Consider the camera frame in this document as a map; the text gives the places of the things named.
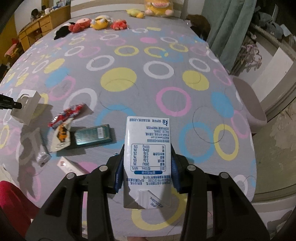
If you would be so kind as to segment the dark green box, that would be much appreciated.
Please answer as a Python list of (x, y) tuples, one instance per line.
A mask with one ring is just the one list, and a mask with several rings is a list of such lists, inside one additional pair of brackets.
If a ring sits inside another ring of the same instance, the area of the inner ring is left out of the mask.
[(93, 146), (113, 142), (109, 125), (81, 128), (74, 132), (76, 145)]

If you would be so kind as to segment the white orange snack packet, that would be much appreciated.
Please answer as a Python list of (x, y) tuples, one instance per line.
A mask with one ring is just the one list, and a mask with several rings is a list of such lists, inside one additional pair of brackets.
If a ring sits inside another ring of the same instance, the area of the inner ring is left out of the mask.
[(69, 118), (60, 124), (54, 131), (50, 152), (57, 152), (71, 144), (70, 130), (73, 118)]

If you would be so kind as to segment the white tissue pack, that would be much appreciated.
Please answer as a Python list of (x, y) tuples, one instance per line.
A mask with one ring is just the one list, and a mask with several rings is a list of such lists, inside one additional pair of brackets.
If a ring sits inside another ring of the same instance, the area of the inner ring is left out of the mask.
[(35, 134), (35, 142), (34, 151), (36, 162), (39, 166), (44, 166), (51, 159), (51, 155), (49, 154), (40, 133)]

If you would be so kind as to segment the brown plush chair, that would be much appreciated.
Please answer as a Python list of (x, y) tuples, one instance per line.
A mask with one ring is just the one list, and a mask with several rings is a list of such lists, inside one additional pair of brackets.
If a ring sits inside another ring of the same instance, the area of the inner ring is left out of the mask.
[(190, 21), (190, 28), (196, 35), (206, 41), (211, 30), (208, 20), (202, 15), (187, 15), (186, 20)]

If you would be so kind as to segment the pink white long box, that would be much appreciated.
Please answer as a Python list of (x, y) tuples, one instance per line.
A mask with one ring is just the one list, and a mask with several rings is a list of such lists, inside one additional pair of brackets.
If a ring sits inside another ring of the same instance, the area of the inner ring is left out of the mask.
[(77, 176), (87, 174), (83, 168), (81, 168), (78, 164), (73, 161), (68, 160), (65, 157), (61, 157), (57, 162), (57, 166), (65, 173), (68, 174), (70, 172), (75, 173)]

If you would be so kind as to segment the wooden desk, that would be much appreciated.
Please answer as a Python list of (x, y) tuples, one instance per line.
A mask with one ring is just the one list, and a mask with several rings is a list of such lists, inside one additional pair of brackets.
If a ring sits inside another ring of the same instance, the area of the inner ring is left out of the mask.
[(23, 50), (27, 51), (39, 38), (44, 37), (59, 25), (70, 20), (70, 16), (70, 5), (67, 5), (27, 25), (18, 34)]

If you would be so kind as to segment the large yellow pig plush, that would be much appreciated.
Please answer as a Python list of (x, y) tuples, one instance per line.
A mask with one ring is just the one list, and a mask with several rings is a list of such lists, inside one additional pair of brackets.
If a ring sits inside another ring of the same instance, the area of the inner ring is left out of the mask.
[(150, 0), (144, 1), (145, 15), (169, 17), (174, 13), (173, 2), (169, 0)]

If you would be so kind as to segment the red round plush toy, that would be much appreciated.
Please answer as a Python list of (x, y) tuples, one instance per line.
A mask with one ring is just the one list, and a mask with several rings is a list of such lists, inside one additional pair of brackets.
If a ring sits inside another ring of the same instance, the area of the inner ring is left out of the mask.
[(82, 18), (82, 19), (77, 20), (74, 25), (70, 25), (68, 27), (68, 29), (72, 33), (78, 33), (78, 32), (85, 30), (86, 28), (89, 28), (90, 24), (91, 24), (91, 19)]

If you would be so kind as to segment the small yellow duck plush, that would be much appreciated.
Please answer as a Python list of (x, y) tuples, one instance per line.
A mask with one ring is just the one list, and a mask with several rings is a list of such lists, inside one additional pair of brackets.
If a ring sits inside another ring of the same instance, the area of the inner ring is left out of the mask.
[(145, 17), (144, 12), (139, 9), (127, 9), (126, 12), (134, 18), (143, 19)]

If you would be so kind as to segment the white square box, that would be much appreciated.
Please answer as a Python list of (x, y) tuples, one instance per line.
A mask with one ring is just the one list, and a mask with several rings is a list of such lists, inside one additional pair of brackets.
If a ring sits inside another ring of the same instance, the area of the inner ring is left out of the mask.
[(17, 103), (22, 105), (22, 108), (13, 108), (11, 116), (19, 123), (28, 126), (40, 99), (41, 96), (36, 90), (23, 89), (16, 100)]

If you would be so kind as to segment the yellow white plush toy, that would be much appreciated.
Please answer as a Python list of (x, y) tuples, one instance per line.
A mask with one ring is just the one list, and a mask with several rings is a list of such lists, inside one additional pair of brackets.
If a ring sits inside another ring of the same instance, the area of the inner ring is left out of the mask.
[(113, 20), (110, 16), (100, 15), (95, 19), (91, 20), (90, 27), (95, 30), (102, 30), (107, 28), (110, 24), (112, 24)]

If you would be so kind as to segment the white blue milk carton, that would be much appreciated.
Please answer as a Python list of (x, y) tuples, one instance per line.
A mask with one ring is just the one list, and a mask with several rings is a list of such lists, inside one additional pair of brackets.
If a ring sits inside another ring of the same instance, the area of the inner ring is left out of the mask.
[(123, 205), (154, 209), (171, 204), (171, 136), (168, 118), (128, 116)]

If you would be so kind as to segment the bed with circle-pattern sheet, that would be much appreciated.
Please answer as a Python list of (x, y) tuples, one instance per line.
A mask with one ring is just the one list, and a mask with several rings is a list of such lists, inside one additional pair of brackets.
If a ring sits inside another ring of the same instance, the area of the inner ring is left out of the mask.
[[(93, 30), (54, 40), (41, 38), (12, 66), (1, 93), (17, 98), (24, 89), (41, 98), (29, 125), (1, 111), (1, 173), (36, 206), (42, 206), (64, 177), (58, 161), (65, 157), (92, 171), (119, 153), (128, 116), (170, 120), (171, 144), (177, 154), (206, 173), (227, 172), (252, 200), (256, 162), (247, 112), (219, 60), (179, 19), (135, 19), (128, 29)], [(40, 166), (33, 144), (41, 133), (51, 145), (48, 123), (74, 104), (85, 110), (73, 128), (108, 124), (113, 142), (61, 150)]]

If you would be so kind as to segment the teal curtain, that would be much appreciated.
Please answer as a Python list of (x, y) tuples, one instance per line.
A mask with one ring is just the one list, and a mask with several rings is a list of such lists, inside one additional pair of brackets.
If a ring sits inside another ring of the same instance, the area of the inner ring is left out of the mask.
[(255, 0), (205, 1), (202, 15), (211, 26), (207, 43), (231, 71), (256, 7)]

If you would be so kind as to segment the red snack wrapper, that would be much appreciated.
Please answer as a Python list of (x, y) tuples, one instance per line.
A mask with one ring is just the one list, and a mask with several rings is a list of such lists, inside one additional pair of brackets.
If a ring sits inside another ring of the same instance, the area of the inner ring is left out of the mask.
[(81, 112), (82, 108), (84, 108), (84, 104), (76, 104), (70, 106), (67, 109), (64, 109), (48, 123), (48, 127), (53, 128), (55, 130), (67, 119), (74, 118), (75, 116), (77, 116)]

